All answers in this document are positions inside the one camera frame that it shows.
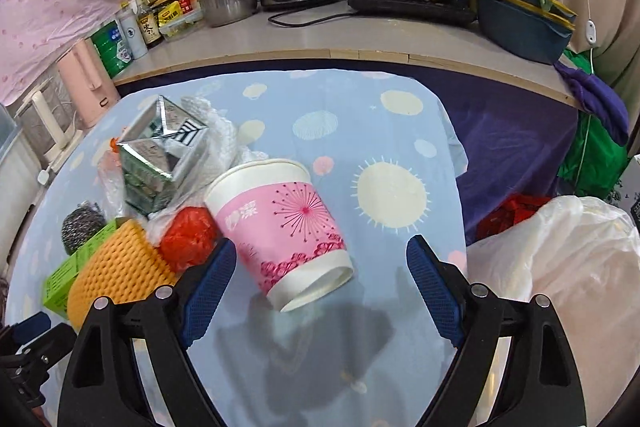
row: pink paper cup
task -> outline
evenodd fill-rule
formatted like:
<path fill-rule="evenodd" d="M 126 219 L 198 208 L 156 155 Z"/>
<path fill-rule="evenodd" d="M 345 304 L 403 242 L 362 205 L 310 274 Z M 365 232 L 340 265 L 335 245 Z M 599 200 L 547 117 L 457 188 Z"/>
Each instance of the pink paper cup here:
<path fill-rule="evenodd" d="M 211 184 L 205 204 L 278 311 L 313 302 L 353 276 L 342 234 L 300 163 L 235 167 Z"/>

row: black cable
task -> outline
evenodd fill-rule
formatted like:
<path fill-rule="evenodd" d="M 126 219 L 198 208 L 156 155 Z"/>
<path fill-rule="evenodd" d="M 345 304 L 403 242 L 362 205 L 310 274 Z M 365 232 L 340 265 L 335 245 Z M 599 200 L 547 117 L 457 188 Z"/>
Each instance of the black cable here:
<path fill-rule="evenodd" d="M 275 24 L 276 26 L 282 26 L 283 28 L 305 28 L 306 26 L 311 26 L 312 24 L 318 24 L 321 22 L 330 21 L 332 19 L 338 19 L 340 17 L 354 17 L 358 15 L 357 13 L 354 13 L 354 12 L 336 13 L 334 15 L 322 17 L 321 19 L 315 19 L 313 21 L 303 22 L 303 23 L 282 22 L 277 20 L 280 17 L 284 17 L 286 15 L 293 15 L 294 13 L 303 12 L 305 10 L 311 10 L 312 8 L 316 8 L 316 6 L 305 6 L 303 8 L 296 8 L 295 10 L 289 10 L 283 13 L 276 13 L 276 15 L 272 15 L 267 20 L 271 24 Z"/>
<path fill-rule="evenodd" d="M 325 22 L 325 21 L 330 21 L 331 19 L 337 19 L 340 17 L 353 17 L 356 16 L 357 13 L 353 13 L 353 12 L 345 12 L 345 13 L 336 13 L 334 15 L 329 15 L 328 17 L 322 17 L 321 19 L 315 19 L 312 21 L 308 21 L 308 22 L 303 22 L 303 23 L 290 23 L 290 22 L 282 22 L 277 20 L 279 17 L 284 17 L 285 15 L 292 15 L 293 13 L 298 13 L 298 12 L 302 12 L 304 10 L 310 10 L 311 8 L 301 8 L 301 9 L 297 9 L 297 10 L 290 10 L 288 12 L 283 12 L 283 13 L 276 13 L 276 15 L 272 15 L 271 17 L 269 17 L 267 20 L 271 23 L 271 24 L 275 24 L 277 26 L 282 26 L 284 28 L 304 28 L 305 26 L 311 26 L 312 24 L 318 24 L 321 22 Z"/>

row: metal screw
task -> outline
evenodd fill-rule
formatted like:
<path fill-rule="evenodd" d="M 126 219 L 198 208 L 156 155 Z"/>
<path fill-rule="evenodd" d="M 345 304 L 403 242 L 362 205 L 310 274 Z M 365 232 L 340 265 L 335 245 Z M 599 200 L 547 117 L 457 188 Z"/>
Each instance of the metal screw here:
<path fill-rule="evenodd" d="M 109 299 L 107 297 L 98 297 L 94 301 L 94 308 L 97 310 L 105 309 L 109 304 Z"/>
<path fill-rule="evenodd" d="M 171 288 L 171 286 L 160 286 L 156 290 L 156 297 L 158 297 L 159 299 L 168 299 L 169 297 L 171 297 L 173 292 L 174 289 Z"/>
<path fill-rule="evenodd" d="M 474 284 L 471 286 L 471 293 L 479 298 L 484 298 L 489 295 L 489 288 L 487 288 L 484 284 Z"/>
<path fill-rule="evenodd" d="M 541 308 L 549 308 L 551 301 L 546 295 L 536 295 L 536 304 Z"/>

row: light blue tablecloth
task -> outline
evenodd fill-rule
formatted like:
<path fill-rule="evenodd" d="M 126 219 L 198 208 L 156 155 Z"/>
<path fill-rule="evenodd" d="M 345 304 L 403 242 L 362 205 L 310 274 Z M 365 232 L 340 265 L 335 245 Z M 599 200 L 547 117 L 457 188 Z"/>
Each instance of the light blue tablecloth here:
<path fill-rule="evenodd" d="M 8 322 L 42 309 L 42 284 L 66 257 L 62 220 L 84 200 L 104 204 L 95 166 L 111 137 L 158 94 L 178 103 L 184 95 L 207 98 L 252 148 L 305 164 L 356 269 L 329 296 L 279 314 L 238 264 L 207 334 L 189 350 L 229 427 L 415 425 L 454 350 L 436 332 L 404 248 L 421 233 L 441 259 L 465 265 L 455 177 L 466 156 L 440 101 L 410 78 L 265 71 L 125 97 L 67 161 L 34 216 L 11 281 Z M 170 426 L 142 341 L 136 352 L 156 419 Z M 53 424 L 64 370 L 64 363 L 54 368 L 43 387 Z"/>

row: sponge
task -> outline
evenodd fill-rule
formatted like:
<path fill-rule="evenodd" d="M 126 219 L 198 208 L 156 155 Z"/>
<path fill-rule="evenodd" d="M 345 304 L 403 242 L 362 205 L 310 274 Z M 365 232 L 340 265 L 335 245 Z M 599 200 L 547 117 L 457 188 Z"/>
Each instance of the sponge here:
<path fill-rule="evenodd" d="M 66 312 L 79 330 L 98 297 L 116 304 L 145 299 L 158 286 L 177 282 L 177 275 L 146 240 L 145 230 L 129 219 L 101 245 L 69 291 Z"/>

